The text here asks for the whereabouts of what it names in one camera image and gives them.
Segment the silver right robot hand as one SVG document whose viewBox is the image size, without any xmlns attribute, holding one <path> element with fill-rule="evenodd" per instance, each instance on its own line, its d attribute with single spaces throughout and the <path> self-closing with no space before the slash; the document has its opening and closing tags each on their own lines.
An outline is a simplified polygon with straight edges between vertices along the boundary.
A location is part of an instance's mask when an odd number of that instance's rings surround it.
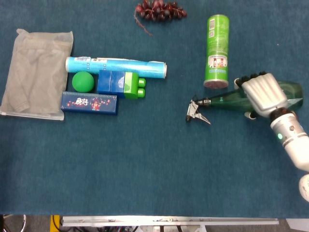
<svg viewBox="0 0 309 232">
<path fill-rule="evenodd" d="M 261 72 L 252 77 L 237 78 L 234 80 L 234 87 L 244 91 L 259 116 L 270 117 L 276 109 L 288 106 L 286 94 L 271 73 Z"/>
</svg>

